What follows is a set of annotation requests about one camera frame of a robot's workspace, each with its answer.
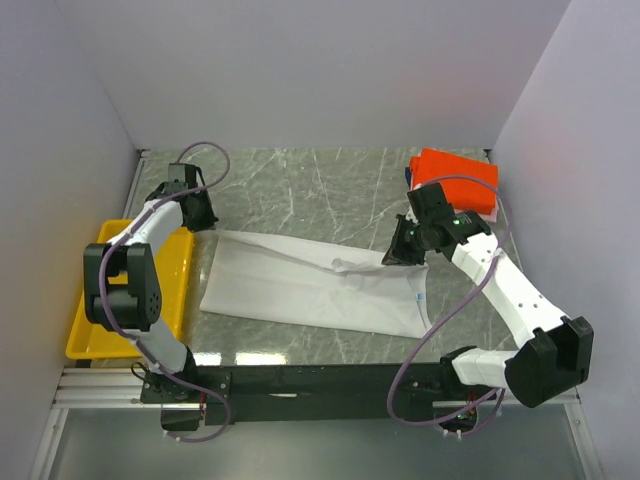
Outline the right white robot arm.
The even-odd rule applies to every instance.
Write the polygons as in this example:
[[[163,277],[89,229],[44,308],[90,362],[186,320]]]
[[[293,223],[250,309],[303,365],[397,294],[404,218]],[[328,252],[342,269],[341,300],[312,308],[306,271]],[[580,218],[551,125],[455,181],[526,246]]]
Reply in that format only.
[[[456,212],[438,182],[407,194],[410,216],[400,215],[383,257],[388,266],[415,266],[427,252],[443,255],[484,295],[508,327],[514,351],[465,347],[441,361],[439,387],[460,399],[473,386],[507,389],[533,408],[589,377],[594,330],[546,299],[503,249],[488,223],[474,211]]]

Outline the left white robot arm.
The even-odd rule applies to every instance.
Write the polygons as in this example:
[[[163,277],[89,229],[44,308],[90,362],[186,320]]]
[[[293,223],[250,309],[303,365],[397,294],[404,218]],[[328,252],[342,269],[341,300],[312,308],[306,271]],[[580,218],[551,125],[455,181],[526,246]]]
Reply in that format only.
[[[83,253],[84,310],[90,323],[126,339],[176,401],[193,399],[200,378],[190,349],[161,318],[163,297],[155,256],[184,227],[212,228],[214,214],[200,167],[171,163],[168,180],[147,197],[141,212],[118,235]]]

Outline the white t shirt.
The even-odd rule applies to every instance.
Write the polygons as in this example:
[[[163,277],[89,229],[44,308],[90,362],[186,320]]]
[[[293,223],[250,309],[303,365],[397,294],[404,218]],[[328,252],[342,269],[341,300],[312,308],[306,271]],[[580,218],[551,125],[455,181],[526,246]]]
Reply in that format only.
[[[201,310],[253,320],[418,339],[431,327],[428,266],[289,236],[222,231]]]

